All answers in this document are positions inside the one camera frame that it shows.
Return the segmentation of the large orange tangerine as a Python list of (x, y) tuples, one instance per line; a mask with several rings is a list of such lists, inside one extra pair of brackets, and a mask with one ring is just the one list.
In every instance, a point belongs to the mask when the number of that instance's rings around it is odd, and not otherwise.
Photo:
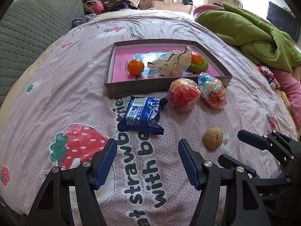
[(193, 53), (191, 56), (191, 64), (203, 65), (204, 57), (200, 54)]

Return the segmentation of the red wrapped candy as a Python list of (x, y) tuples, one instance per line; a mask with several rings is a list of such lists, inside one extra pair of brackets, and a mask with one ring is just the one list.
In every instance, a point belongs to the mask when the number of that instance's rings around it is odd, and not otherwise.
[(259, 65), (258, 66), (258, 71), (265, 77), (265, 78), (272, 78), (274, 79), (274, 74), (272, 73), (272, 71), (264, 65)]

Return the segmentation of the blue wrapped candy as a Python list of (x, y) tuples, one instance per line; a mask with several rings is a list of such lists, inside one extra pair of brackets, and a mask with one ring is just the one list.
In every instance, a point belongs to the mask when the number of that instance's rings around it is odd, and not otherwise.
[(281, 85), (275, 78), (268, 78), (268, 83), (272, 90), (282, 90)]

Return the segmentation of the green quilted blanket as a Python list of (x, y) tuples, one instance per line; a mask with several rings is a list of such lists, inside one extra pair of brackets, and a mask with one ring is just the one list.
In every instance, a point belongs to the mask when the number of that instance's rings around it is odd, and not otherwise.
[(256, 65), (264, 63), (288, 73), (300, 65), (300, 52), (291, 36), (243, 8), (224, 2), (219, 8), (202, 12), (195, 21), (223, 42), (240, 47)]

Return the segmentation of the pile of clothes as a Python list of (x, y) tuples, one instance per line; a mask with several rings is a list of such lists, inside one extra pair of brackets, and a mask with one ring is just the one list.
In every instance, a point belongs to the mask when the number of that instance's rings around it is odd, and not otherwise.
[(128, 0), (82, 0), (85, 14), (103, 14), (121, 10), (138, 10), (133, 2)]

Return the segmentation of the grey shallow box tray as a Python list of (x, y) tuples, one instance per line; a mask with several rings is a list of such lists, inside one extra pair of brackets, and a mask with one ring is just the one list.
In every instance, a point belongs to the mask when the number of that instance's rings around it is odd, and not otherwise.
[(224, 87), (227, 87), (232, 79), (231, 73), (226, 67), (214, 57), (205, 47), (196, 41), (180, 40), (180, 39), (144, 39), (129, 40), (116, 42), (110, 53), (107, 65), (105, 86), (110, 98), (147, 94), (151, 92), (167, 91), (171, 82), (178, 78), (191, 79), (198, 82), (198, 74), (194, 74), (188, 70), (184, 71), (180, 76), (169, 76), (163, 78), (140, 79), (126, 82), (112, 82), (115, 53), (117, 49), (149, 48), (149, 47), (190, 47), (194, 53), (200, 54), (209, 63), (206, 73), (221, 80)]

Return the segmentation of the blue red toy egg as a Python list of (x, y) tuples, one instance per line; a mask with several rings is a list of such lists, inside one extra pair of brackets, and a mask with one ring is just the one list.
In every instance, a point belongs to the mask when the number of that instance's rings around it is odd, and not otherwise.
[(227, 105), (226, 90), (218, 78), (201, 73), (198, 77), (198, 86), (201, 90), (201, 98), (208, 106), (221, 109)]

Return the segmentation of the black television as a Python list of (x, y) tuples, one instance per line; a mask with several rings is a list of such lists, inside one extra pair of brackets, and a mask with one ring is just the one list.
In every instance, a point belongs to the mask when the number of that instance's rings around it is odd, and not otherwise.
[(292, 12), (269, 2), (266, 19), (279, 30), (289, 34), (294, 41), (298, 41), (300, 26)]

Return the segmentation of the dark patterned cloth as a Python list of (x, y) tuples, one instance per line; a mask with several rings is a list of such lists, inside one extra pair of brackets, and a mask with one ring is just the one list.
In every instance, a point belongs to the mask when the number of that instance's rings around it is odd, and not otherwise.
[(88, 22), (92, 21), (93, 19), (96, 18), (96, 16), (97, 15), (95, 13), (80, 16), (79, 18), (76, 18), (72, 21), (71, 26), (72, 26), (72, 28), (78, 27), (82, 24), (85, 24), (85, 23), (88, 23)]

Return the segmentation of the small orange tangerine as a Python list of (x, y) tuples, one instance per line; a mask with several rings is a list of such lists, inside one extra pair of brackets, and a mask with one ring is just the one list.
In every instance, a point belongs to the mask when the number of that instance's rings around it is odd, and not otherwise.
[(144, 64), (139, 59), (132, 59), (127, 66), (129, 74), (138, 76), (144, 71)]

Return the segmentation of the grey quilted headboard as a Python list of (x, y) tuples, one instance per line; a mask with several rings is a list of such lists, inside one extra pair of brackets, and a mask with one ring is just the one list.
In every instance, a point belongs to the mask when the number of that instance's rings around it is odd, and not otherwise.
[(1, 19), (1, 101), (24, 71), (84, 15), (83, 0), (17, 0)]

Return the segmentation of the pink strawberry bed sheet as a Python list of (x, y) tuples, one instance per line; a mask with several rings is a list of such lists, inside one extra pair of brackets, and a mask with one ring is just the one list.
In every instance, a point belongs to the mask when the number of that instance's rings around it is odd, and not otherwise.
[[(167, 104), (160, 116), (163, 135), (118, 131), (130, 99), (108, 97), (106, 68), (115, 42), (137, 39), (201, 44), (233, 76), (226, 89), (227, 105), (214, 109), (199, 99), (192, 110), (176, 111)], [(77, 167), (114, 138), (118, 152), (105, 185), (96, 192), (106, 223), (188, 225), (199, 192), (188, 181), (178, 141), (187, 139), (212, 162), (225, 153), (259, 176), (275, 178), (280, 173), (276, 159), (237, 139), (241, 129), (268, 133), (267, 114), (275, 118), (278, 131), (299, 138), (300, 129), (267, 80), (195, 22), (131, 15), (85, 24), (48, 49), (38, 69), (19, 85), (1, 132), (1, 197), (18, 214), (28, 214), (52, 167)], [(212, 127), (223, 132), (216, 150), (204, 143), (204, 134)]]

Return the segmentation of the pink blue book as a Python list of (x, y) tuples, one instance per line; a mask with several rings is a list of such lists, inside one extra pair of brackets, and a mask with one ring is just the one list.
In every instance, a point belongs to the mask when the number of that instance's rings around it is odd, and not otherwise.
[[(171, 52), (172, 50), (184, 50), (184, 47), (149, 47), (131, 49), (117, 49), (115, 53), (115, 61), (112, 75), (112, 82), (126, 82), (140, 79), (163, 78), (164, 75), (157, 71), (148, 69), (147, 63), (153, 62), (162, 54)], [(131, 75), (128, 72), (128, 63), (133, 60), (141, 60), (144, 64), (144, 71), (139, 76)]]

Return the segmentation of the brown walnut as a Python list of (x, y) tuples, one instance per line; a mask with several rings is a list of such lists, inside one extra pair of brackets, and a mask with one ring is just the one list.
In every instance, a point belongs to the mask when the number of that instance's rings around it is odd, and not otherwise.
[(216, 150), (221, 146), (223, 142), (223, 132), (218, 127), (212, 127), (207, 129), (204, 134), (204, 143), (207, 148)]

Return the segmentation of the blue snack packet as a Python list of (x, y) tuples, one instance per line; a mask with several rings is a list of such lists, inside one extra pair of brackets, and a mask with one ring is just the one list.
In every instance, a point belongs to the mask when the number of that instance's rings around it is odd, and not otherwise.
[(138, 131), (153, 135), (163, 135), (160, 126), (161, 110), (167, 105), (168, 99), (154, 97), (131, 96), (127, 110), (118, 123), (120, 132)]

